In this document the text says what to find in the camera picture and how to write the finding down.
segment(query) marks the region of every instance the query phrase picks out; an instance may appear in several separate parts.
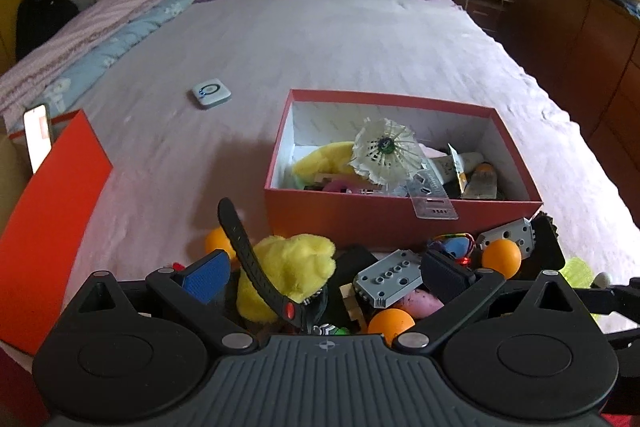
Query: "red container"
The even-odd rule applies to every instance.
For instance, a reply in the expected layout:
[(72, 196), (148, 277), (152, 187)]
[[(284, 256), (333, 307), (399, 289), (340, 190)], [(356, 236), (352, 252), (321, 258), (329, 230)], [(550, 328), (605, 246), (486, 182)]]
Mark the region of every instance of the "red container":
[(53, 124), (66, 121), (0, 236), (0, 340), (30, 355), (60, 315), (84, 229), (111, 172), (84, 112)]
[[(419, 219), (409, 198), (295, 189), (289, 168), (319, 146), (354, 140), (364, 118), (389, 118), (411, 128), (430, 147), (450, 143), (459, 153), (481, 152), (498, 172), (508, 201), (453, 200), (457, 220)], [(507, 128), (493, 108), (400, 95), (291, 90), (265, 184), (274, 234), (314, 233), (338, 247), (409, 247), (440, 233), (479, 233), (531, 218), (540, 194)]]

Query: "red button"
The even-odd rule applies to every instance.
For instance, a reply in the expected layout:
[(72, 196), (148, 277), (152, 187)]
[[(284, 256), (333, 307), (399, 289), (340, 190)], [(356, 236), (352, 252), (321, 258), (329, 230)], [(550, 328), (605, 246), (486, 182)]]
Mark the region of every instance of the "red button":
[(287, 305), (284, 307), (284, 313), (289, 320), (292, 320), (292, 318), (296, 316), (296, 309), (293, 308), (293, 302), (287, 303)]

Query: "ribbed gray surface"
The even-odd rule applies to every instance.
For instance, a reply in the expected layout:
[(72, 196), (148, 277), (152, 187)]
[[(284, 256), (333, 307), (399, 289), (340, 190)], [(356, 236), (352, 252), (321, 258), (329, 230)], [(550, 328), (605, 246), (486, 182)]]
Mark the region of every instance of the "ribbed gray surface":
[[(433, 362), (377, 335), (275, 336), (227, 357), (190, 401), (135, 427), (503, 427), (446, 387)], [(562, 425), (607, 426), (597, 416)], [(86, 427), (55, 418), (49, 427)]]

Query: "black backpack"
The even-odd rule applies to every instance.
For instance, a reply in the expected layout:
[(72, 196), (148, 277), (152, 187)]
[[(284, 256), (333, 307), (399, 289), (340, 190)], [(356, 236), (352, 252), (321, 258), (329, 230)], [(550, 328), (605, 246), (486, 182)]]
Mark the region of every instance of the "black backpack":
[(15, 25), (16, 60), (46, 43), (78, 13), (71, 0), (22, 0)]

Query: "clear plastic ruler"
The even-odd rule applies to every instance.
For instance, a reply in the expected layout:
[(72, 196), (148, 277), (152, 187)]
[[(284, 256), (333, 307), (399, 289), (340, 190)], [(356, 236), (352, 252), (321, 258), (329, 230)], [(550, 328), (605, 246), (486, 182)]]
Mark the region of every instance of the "clear plastic ruler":
[(420, 219), (458, 219), (458, 213), (430, 164), (424, 164), (406, 184)]

